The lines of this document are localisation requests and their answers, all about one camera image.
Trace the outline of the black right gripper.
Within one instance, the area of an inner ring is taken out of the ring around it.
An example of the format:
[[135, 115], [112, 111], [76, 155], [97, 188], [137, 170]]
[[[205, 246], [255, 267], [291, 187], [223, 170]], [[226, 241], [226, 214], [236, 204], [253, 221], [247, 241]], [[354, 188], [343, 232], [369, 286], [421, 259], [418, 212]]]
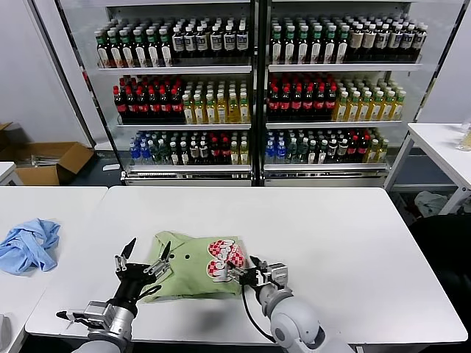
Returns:
[[240, 285], [248, 285], [252, 288], [262, 287], [269, 283], [269, 268], [266, 261], [258, 257], [249, 256], [253, 268], [240, 268], [231, 261], [227, 261], [227, 276], [231, 279], [238, 279]]

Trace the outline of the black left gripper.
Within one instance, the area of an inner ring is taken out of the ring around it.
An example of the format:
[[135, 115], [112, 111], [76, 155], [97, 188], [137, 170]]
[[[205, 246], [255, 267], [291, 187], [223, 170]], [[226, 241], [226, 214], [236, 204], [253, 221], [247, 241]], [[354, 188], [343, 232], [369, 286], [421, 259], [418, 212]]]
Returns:
[[170, 269], [170, 241], [153, 264], [127, 263], [136, 241], [137, 238], [133, 238], [120, 255], [115, 256], [116, 276], [120, 281], [115, 306], [134, 306], [140, 299], [157, 293], [161, 285], [155, 283]]

